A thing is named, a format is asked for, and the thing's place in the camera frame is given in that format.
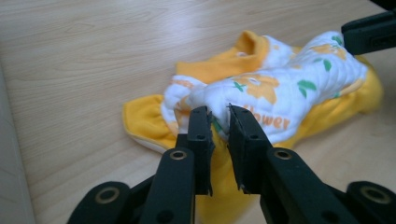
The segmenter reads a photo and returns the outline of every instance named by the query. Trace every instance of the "black clamp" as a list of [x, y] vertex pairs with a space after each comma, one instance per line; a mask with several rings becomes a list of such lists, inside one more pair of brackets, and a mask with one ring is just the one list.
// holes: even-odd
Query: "black clamp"
[[373, 2], [388, 11], [341, 27], [345, 48], [353, 55], [396, 47], [396, 1]]
[[[230, 105], [230, 114], [235, 181], [245, 193], [261, 195], [267, 223], [396, 223], [396, 194], [389, 189], [367, 181], [334, 189], [297, 153], [272, 147], [250, 111]], [[192, 110], [189, 132], [164, 152], [156, 175], [131, 189], [120, 182], [91, 189], [68, 223], [193, 223], [195, 195], [212, 194], [210, 123], [206, 107]]]

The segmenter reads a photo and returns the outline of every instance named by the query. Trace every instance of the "wood grain surface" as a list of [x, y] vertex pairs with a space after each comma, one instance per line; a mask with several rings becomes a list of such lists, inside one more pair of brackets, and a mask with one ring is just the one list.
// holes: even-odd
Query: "wood grain surface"
[[[163, 93], [177, 61], [228, 49], [244, 30], [301, 46], [383, 9], [365, 0], [5, 0], [0, 62], [37, 223], [65, 223], [108, 180], [133, 186], [160, 155], [124, 132], [125, 102]], [[383, 106], [298, 144], [326, 183], [396, 191], [396, 49], [366, 55]], [[238, 223], [261, 223], [256, 205]]]

